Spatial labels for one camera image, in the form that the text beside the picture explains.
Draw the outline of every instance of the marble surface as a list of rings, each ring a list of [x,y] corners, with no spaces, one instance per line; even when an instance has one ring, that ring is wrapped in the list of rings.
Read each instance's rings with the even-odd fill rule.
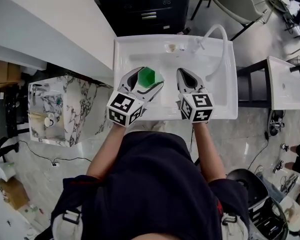
[[[33,84],[48,84],[48,90],[37,91],[33,97]],[[102,131],[105,118],[101,115],[106,103],[100,97],[107,97],[106,88],[70,75],[37,81],[32,85],[29,85],[28,107],[33,141],[71,147]],[[44,125],[44,118],[48,115],[55,118],[51,127]]]
[[[188,18],[191,17],[197,3],[198,0],[190,1]],[[211,2],[210,8],[206,8],[207,3],[207,1],[203,1],[195,20],[188,21],[187,25],[192,29],[191,35],[204,35],[213,24],[223,25],[229,38],[242,29],[239,23],[226,15],[213,2]],[[269,11],[265,17],[268,16],[271,8],[267,7],[267,4],[261,3],[257,7],[261,12],[264,9],[268,9]],[[281,16],[274,11],[266,25],[256,23],[245,31],[233,42],[237,66],[246,67],[264,60],[267,56],[287,60],[300,55],[300,52],[293,56],[288,55],[288,53],[300,48],[300,40],[298,38],[294,39],[298,35],[296,29],[291,35],[284,31],[284,28]],[[216,31],[212,33],[212,36],[219,37],[219,33]],[[106,103],[108,96],[109,90],[98,89],[97,97],[99,102]],[[104,120],[104,115],[104,113],[102,115],[99,114],[95,118]],[[227,173],[236,168],[248,168],[256,154],[265,147],[267,142],[264,138],[264,132],[267,129],[267,118],[267,109],[239,108],[236,120],[212,120],[208,124],[217,152],[221,156]],[[35,153],[50,159],[56,157],[67,159],[84,157],[92,159],[98,152],[110,129],[108,122],[102,122],[104,124],[94,129],[96,133],[99,132],[97,135],[85,139],[72,147],[47,145],[31,141],[28,133],[19,135],[19,138],[27,141],[29,147]],[[287,111],[283,122],[285,123],[285,128],[277,136],[270,137],[268,147],[257,157],[250,168],[254,172],[259,165],[262,165],[265,177],[277,187],[280,186],[283,176],[289,176],[292,173],[284,169],[273,174],[272,170],[279,159],[291,162],[296,158],[296,154],[290,151],[282,151],[280,145],[283,142],[291,146],[300,144],[300,110]],[[187,146],[190,147],[192,127],[187,121],[167,121],[164,129],[166,132],[181,136],[186,141]],[[191,157],[194,161],[198,157],[194,136],[192,139]],[[17,177],[24,184],[29,198],[43,210],[45,219],[42,221],[42,224],[44,226],[49,225],[50,213],[63,189],[63,178],[85,174],[89,166],[88,161],[77,159],[74,161],[59,161],[60,167],[52,168],[49,160],[35,156],[28,150],[26,144],[22,142],[20,143],[19,153],[11,151],[7,155],[7,160],[15,162]],[[298,193],[299,188],[300,179],[298,180],[298,185],[293,188],[291,195]]]

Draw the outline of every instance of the cardboard box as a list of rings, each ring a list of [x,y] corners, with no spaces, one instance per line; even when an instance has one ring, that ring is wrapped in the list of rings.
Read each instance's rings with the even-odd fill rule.
[[[0,60],[0,88],[17,84],[21,78],[20,66]]]
[[[7,182],[0,179],[0,191],[4,201],[9,203],[15,210],[18,210],[29,202],[24,185],[14,177]]]

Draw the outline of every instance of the faucet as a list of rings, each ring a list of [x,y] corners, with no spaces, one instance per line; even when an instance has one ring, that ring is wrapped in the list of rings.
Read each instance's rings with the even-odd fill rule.
[[[290,72],[291,72],[291,73],[292,73],[292,72],[295,72],[295,71],[299,71],[299,73],[300,73],[300,65],[290,67]]]
[[[32,96],[30,96],[30,100],[32,97],[32,104],[36,105],[36,92],[48,92],[50,91],[50,86],[48,83],[45,83],[43,86],[41,84],[34,83],[32,85]]]
[[[201,40],[196,39],[196,42],[201,46],[201,48],[203,50],[205,50],[204,43],[215,29],[219,29],[221,31],[221,34],[222,34],[222,39],[223,39],[222,56],[221,56],[221,59],[220,59],[220,62],[219,62],[219,65],[217,66],[217,68],[211,74],[208,74],[208,75],[205,76],[205,80],[207,82],[210,82],[215,77],[215,75],[218,73],[218,71],[220,71],[220,68],[221,68],[223,63],[226,63],[226,64],[228,63],[227,62],[228,61],[227,57],[229,56],[228,55],[228,36],[227,36],[227,33],[226,33],[224,27],[221,26],[220,24],[213,25],[208,30],[208,32],[204,35],[204,37]],[[195,53],[197,50],[198,50],[198,46],[193,48],[192,52]]]

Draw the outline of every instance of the white hose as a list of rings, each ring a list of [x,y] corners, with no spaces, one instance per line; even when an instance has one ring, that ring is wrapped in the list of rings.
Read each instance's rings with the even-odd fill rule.
[[[215,29],[220,29],[220,31],[221,31],[222,38],[223,38],[223,50],[222,50],[222,56],[221,56],[221,60],[220,60],[220,63],[218,65],[218,67],[211,74],[208,74],[208,75],[205,76],[205,80],[207,82],[210,82],[213,79],[213,77],[217,74],[217,72],[221,68],[221,65],[222,65],[223,61],[226,59],[226,55],[228,54],[228,37],[227,37],[227,33],[226,33],[224,27],[221,26],[220,24],[213,25],[201,40],[197,39],[197,42],[201,45],[201,48],[203,50],[205,50],[205,48],[203,46],[203,43],[208,39],[208,37],[211,35],[211,33]]]

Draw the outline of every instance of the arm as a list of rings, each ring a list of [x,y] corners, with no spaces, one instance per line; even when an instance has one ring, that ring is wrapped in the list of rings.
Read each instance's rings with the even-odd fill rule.
[[[114,124],[98,153],[93,158],[86,175],[102,179],[115,162],[126,128]]]
[[[208,183],[225,179],[224,165],[216,151],[206,124],[202,122],[194,123],[193,128],[203,177]]]
[[[297,153],[297,146],[290,147],[290,151],[293,153]]]

